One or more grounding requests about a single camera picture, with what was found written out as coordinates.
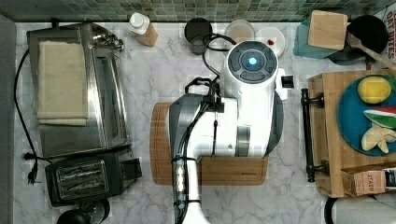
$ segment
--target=black mug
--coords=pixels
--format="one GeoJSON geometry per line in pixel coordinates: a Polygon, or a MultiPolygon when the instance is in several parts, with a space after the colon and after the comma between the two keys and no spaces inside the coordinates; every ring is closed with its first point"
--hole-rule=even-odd
{"type": "Polygon", "coordinates": [[[212,25],[203,18],[194,18],[187,22],[184,28],[184,36],[190,43],[189,47],[192,53],[201,55],[204,46],[212,34],[212,25]]]}

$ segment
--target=blue light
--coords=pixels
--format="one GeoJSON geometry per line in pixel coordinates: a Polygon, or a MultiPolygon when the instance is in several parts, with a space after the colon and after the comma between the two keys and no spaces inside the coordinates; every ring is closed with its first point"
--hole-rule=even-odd
{"type": "Polygon", "coordinates": [[[257,63],[257,59],[255,59],[255,58],[249,58],[249,59],[248,59],[248,62],[249,62],[250,64],[256,64],[256,63],[257,63]]]}

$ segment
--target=wooden lid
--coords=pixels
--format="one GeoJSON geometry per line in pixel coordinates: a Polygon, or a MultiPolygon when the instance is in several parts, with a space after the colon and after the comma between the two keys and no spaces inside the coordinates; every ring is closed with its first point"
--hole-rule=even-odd
{"type": "Polygon", "coordinates": [[[347,15],[312,11],[308,45],[325,49],[343,49],[347,32],[347,15]]]}

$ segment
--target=lemon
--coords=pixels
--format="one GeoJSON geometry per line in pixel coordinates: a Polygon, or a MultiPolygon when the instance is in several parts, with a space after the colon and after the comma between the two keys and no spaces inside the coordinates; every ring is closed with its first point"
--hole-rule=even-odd
{"type": "Polygon", "coordinates": [[[371,105],[385,101],[390,96],[390,92],[390,84],[382,77],[367,77],[358,86],[361,99],[371,105]]]}

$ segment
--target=kitchen counter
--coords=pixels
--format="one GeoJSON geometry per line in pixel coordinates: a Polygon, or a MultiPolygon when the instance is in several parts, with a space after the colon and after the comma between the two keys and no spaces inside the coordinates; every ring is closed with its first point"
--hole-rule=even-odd
{"type": "MultiPolygon", "coordinates": [[[[149,123],[151,111],[158,102],[173,102],[194,77],[206,77],[210,71],[202,56],[190,52],[184,38],[185,23],[154,23],[159,38],[154,48],[142,46],[127,30],[127,23],[98,23],[114,32],[125,43],[120,54],[124,99],[127,106],[134,155],[141,160],[143,178],[132,184],[123,195],[110,198],[111,213],[104,223],[174,223],[171,187],[154,184],[149,164],[149,123]]],[[[224,31],[228,23],[214,23],[215,32],[224,31]]],[[[212,223],[324,223],[322,208],[326,197],[315,183],[306,181],[304,134],[300,106],[300,89],[307,79],[322,72],[365,69],[363,63],[339,66],[330,60],[308,59],[292,54],[295,31],[299,23],[253,23],[256,31],[273,26],[286,37],[286,48],[279,67],[294,76],[293,90],[284,102],[284,130],[280,143],[270,154],[267,177],[254,187],[202,187],[202,207],[212,223]]],[[[50,27],[50,23],[17,23],[17,64],[27,49],[26,31],[50,27]]],[[[209,52],[208,62],[220,70],[224,55],[209,52]]],[[[32,102],[33,85],[29,57],[21,70],[19,101],[22,114],[38,155],[41,155],[37,120],[32,102]]],[[[30,151],[20,120],[15,118],[14,223],[56,223],[58,216],[70,207],[52,208],[45,182],[44,162],[39,163],[33,187],[27,175],[33,163],[21,155],[30,151]]]]}

